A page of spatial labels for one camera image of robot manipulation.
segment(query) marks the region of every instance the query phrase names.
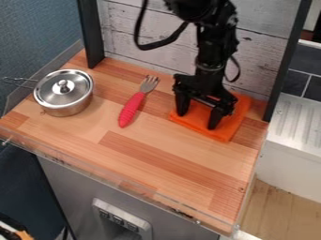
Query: black pole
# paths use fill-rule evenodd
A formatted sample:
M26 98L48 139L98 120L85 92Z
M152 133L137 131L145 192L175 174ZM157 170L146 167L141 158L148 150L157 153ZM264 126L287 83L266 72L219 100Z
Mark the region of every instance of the black pole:
M321 14L317 18L317 22L313 31L313 41L321 42Z
M89 68L105 58L96 0L77 0Z
M276 78L276 81L273 85L272 93L269 97L267 103L267 109L265 115L263 117L264 121L269 122L272 118L275 106L278 102L280 93L283 88L283 81L286 76L287 70L289 69L292 57L298 45L298 40L301 35L301 31L303 29L304 23L307 19L308 12L310 10L312 0L301 0L298 6L298 14L293 24L293 28L291 31L291 35L289 41L287 42L287 46L285 49L285 53L283 56L283 60L280 65L280 69Z

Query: pot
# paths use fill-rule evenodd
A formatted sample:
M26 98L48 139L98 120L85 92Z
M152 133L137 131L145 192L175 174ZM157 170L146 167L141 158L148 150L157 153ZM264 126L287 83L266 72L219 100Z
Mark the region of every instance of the pot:
M48 74L34 89L34 98L52 116L71 116L91 102L94 82L83 71L64 69Z

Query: pot lid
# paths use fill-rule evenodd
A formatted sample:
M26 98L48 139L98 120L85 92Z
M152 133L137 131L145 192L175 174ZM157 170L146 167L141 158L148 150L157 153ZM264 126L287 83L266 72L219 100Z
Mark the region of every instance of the pot lid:
M66 107L86 98L93 89L91 77L80 70L58 70L48 74L36 86L36 101L47 107Z

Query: wooden table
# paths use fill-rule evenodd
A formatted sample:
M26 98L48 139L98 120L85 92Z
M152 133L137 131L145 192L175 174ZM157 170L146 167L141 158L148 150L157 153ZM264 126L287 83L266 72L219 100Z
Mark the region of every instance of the wooden table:
M28 97L0 121L2 138L37 154L93 173L228 234L252 180L266 135L265 103L254 101L229 143L209 139L168 120L175 107L171 76L105 59L86 67L84 53L63 68L86 71L95 81L91 105L71 117L52 117ZM135 122L120 128L117 117L146 74L161 81Z

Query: red fork handle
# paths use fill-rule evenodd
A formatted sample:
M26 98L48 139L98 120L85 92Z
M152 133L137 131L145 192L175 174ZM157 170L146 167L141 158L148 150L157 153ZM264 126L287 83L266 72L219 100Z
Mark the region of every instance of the red fork handle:
M121 128L126 127L131 122L144 98L145 93L139 92L126 103L118 118L118 124Z

